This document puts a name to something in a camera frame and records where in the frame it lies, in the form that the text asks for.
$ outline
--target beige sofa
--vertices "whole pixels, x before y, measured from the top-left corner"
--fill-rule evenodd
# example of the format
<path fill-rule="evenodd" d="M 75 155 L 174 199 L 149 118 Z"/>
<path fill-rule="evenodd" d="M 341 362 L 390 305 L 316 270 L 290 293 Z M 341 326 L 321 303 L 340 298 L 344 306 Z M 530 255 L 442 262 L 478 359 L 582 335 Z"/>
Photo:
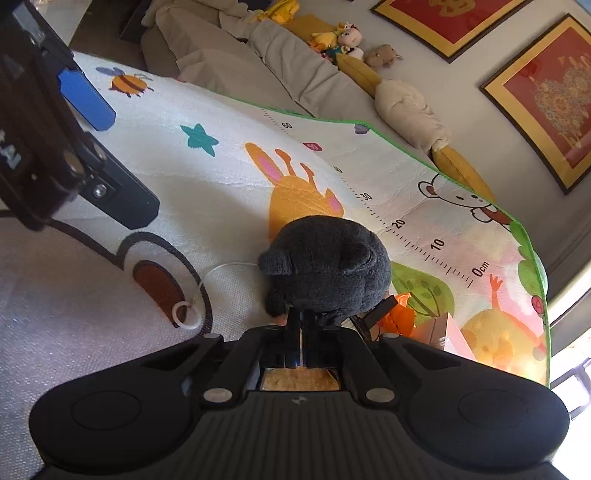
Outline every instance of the beige sofa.
<path fill-rule="evenodd" d="M 261 106 L 365 121 L 428 158 L 392 130 L 374 100 L 336 66 L 282 26 L 252 16 L 234 17 L 196 0 L 168 0 L 152 12 L 153 25 L 141 40 L 148 70 Z"/>

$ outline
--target screw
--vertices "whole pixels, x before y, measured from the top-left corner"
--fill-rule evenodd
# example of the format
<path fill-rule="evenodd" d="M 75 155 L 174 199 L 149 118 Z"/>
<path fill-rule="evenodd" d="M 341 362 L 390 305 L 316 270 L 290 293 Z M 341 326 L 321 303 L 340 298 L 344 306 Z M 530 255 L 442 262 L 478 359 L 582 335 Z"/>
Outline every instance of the screw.
<path fill-rule="evenodd" d="M 372 388 L 367 391 L 365 397 L 376 403 L 388 403 L 394 399 L 394 392 L 389 388 Z"/>
<path fill-rule="evenodd" d="M 105 150 L 103 150 L 102 148 L 100 148 L 100 146 L 98 146 L 96 143 L 95 143 L 95 144 L 93 144 L 93 145 L 94 145 L 94 147 L 95 147 L 95 152 L 96 152 L 96 154 L 99 156 L 99 158 L 100 158 L 102 161 L 106 161 L 106 159 L 107 159 L 107 154 L 105 153 Z"/>
<path fill-rule="evenodd" d="M 227 388 L 210 388 L 203 393 L 203 398 L 211 403 L 226 403 L 232 398 Z"/>
<path fill-rule="evenodd" d="M 97 200 L 103 198 L 106 194 L 107 187 L 102 183 L 97 184 L 95 188 L 92 189 L 92 196 Z"/>

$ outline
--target cartoon bear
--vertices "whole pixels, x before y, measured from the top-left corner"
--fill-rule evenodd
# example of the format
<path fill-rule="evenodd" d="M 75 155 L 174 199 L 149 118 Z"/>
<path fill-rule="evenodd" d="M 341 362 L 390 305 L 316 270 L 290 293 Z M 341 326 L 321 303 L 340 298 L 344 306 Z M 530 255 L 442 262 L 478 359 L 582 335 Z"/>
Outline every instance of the cartoon bear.
<path fill-rule="evenodd" d="M 469 208 L 472 216 L 479 222 L 496 222 L 506 230 L 513 220 L 494 206 L 488 200 L 480 198 L 475 193 L 460 187 L 458 184 L 446 179 L 444 176 L 435 175 L 431 182 L 422 181 L 418 189 L 425 197 L 430 199 L 441 199 L 444 202 Z"/>

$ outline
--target play mat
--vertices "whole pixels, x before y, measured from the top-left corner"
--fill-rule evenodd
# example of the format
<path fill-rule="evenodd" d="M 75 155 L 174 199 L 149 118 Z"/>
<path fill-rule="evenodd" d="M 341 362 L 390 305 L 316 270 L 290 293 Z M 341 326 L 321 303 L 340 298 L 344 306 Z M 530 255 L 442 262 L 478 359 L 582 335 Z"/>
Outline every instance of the play mat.
<path fill-rule="evenodd" d="M 478 361 L 547 382 L 543 271 L 513 218 L 368 125 L 229 99 L 76 54 L 117 114 L 95 135 L 160 199 L 129 231 L 78 198 L 42 233 L 0 211 L 0 478 L 41 465 L 35 400 L 75 377 L 190 338 L 171 308 L 206 311 L 200 335 L 270 321 L 256 263 L 291 220 L 332 215 L 379 235 L 393 293 L 420 324 L 450 313 Z M 192 310 L 181 319 L 194 321 Z"/>

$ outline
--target stuffed animal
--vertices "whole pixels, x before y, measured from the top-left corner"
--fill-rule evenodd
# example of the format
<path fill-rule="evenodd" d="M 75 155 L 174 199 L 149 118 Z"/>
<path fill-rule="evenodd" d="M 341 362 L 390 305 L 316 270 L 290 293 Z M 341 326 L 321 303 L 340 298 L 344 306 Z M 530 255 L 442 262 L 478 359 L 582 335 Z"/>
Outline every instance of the stuffed animal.
<path fill-rule="evenodd" d="M 323 325 L 375 307 L 391 281 L 388 253 L 364 226 L 314 215 L 283 227 L 258 259 L 271 280 L 265 310 L 272 317 L 287 304 L 319 314 Z"/>
<path fill-rule="evenodd" d="M 390 67 L 396 60 L 403 60 L 403 58 L 388 44 L 372 48 L 363 58 L 363 61 L 373 69 L 377 67 Z"/>
<path fill-rule="evenodd" d="M 298 0 L 277 0 L 277 3 L 267 8 L 267 10 L 257 10 L 258 13 L 255 18 L 260 21 L 270 18 L 279 25 L 283 25 L 291 22 L 299 9 L 300 3 Z"/>
<path fill-rule="evenodd" d="M 359 44 L 363 40 L 363 35 L 357 29 L 355 25 L 351 25 L 349 28 L 345 28 L 343 32 L 338 36 L 338 45 L 334 48 L 328 48 L 322 52 L 322 56 L 330 59 L 333 63 L 336 61 L 337 53 L 344 53 L 346 55 L 352 55 L 356 58 L 363 57 L 363 50 L 359 47 Z"/>
<path fill-rule="evenodd" d="M 335 48 L 339 44 L 339 35 L 351 26 L 352 24 L 348 22 L 341 22 L 339 23 L 338 28 L 332 32 L 312 33 L 312 40 L 308 42 L 308 45 L 312 47 L 312 50 L 317 51 L 318 53 L 329 48 Z"/>

